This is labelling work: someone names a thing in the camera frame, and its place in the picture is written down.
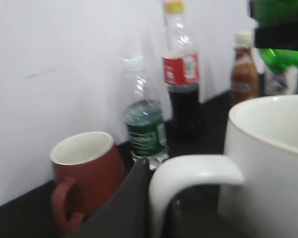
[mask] red bottle label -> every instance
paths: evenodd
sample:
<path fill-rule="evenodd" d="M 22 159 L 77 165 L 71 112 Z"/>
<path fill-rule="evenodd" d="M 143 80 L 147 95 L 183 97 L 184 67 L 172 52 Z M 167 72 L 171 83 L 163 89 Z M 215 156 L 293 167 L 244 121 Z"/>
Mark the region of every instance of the red bottle label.
<path fill-rule="evenodd" d="M 164 79 L 167 84 L 186 85 L 200 78 L 198 54 L 176 59 L 163 59 Z"/>

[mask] white mug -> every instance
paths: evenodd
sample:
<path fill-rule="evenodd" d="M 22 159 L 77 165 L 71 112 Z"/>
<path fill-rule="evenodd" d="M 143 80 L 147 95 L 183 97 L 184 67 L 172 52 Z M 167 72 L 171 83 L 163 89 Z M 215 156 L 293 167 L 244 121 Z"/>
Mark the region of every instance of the white mug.
<path fill-rule="evenodd" d="M 252 238 L 298 238 L 298 95 L 265 97 L 229 112 L 225 155 L 171 159 L 150 187 L 151 238 L 183 189 L 221 184 L 219 213 Z"/>

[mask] sauce bottle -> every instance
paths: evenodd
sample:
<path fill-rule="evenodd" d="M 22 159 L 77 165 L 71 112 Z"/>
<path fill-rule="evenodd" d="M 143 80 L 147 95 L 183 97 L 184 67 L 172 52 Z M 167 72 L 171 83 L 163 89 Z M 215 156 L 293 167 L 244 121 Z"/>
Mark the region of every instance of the sauce bottle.
<path fill-rule="evenodd" d="M 233 105 L 259 96 L 259 76 L 252 55 L 252 33 L 238 32 L 235 43 L 236 57 L 231 75 Z"/>

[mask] dark soda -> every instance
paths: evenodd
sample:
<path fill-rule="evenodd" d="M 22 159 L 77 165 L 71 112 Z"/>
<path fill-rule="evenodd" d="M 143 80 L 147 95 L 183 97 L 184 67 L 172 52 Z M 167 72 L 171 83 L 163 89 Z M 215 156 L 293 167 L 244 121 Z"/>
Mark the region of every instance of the dark soda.
<path fill-rule="evenodd" d="M 199 89 L 190 92 L 169 92 L 172 106 L 172 135 L 175 141 L 192 142 L 200 135 L 203 117 Z"/>

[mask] water bottle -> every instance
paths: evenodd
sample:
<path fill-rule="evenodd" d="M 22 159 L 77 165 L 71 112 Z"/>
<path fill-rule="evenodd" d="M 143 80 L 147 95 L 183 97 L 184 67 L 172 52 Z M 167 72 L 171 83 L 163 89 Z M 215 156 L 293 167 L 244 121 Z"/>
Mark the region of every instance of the water bottle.
<path fill-rule="evenodd" d="M 127 84 L 128 103 L 125 123 L 134 161 L 147 158 L 155 170 L 169 158 L 161 104 L 145 73 L 141 55 L 125 57 L 123 80 Z"/>

